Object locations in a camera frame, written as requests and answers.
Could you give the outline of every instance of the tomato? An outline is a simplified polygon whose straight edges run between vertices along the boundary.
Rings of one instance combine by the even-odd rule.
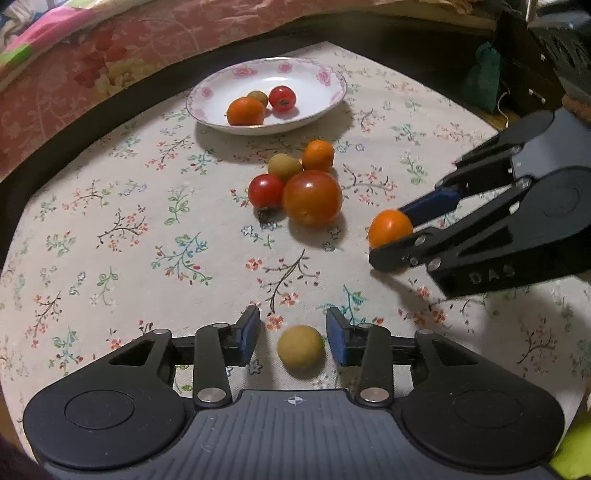
[[[319,170],[293,176],[283,190],[283,208],[295,222],[306,226],[327,226],[340,212],[343,194],[337,181]]]
[[[259,175],[248,186],[248,199],[255,208],[280,207],[282,196],[283,182],[277,175]]]
[[[226,118],[230,125],[262,125],[265,120],[265,107],[255,98],[238,98],[230,103]]]
[[[269,94],[269,103],[278,112],[287,112],[296,105],[296,94],[285,85],[273,88]]]
[[[368,232],[370,248],[381,247],[400,240],[413,232],[409,218],[400,210],[384,210],[376,215]]]
[[[335,149],[325,140],[312,140],[301,157],[304,170],[329,171],[335,158]]]

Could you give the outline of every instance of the crosshair mark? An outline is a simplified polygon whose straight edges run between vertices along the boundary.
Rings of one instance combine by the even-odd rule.
[[[293,406],[297,406],[302,402],[307,401],[305,398],[299,397],[297,395],[293,395],[289,398],[286,398],[284,401],[286,401],[287,403],[293,405]]]

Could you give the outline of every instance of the green object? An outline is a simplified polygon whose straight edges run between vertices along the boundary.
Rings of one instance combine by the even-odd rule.
[[[19,45],[14,50],[5,51],[0,53],[0,66],[1,65],[19,65],[28,60],[33,54],[33,49],[30,43],[24,43]]]
[[[499,95],[501,55],[486,42],[476,50],[476,61],[462,84],[462,97],[492,113]]]
[[[577,413],[550,466],[566,480],[591,475],[591,412]]]

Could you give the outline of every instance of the green cloth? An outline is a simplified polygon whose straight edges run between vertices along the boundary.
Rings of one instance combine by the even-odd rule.
[[[476,62],[462,84],[462,97],[492,113],[499,95],[501,55],[486,42],[476,50]]]
[[[591,412],[579,410],[550,466],[566,480],[591,476]]]

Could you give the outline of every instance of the white plate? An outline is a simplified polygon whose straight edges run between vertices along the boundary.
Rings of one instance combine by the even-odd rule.
[[[267,106],[262,125],[233,127],[226,111],[234,100],[253,90],[269,95],[286,85],[297,97],[289,112]],[[198,122],[235,135],[272,135],[303,127],[332,110],[345,96],[347,82],[339,72],[314,60],[276,57],[251,60],[216,72],[200,82],[187,98],[187,110]]]

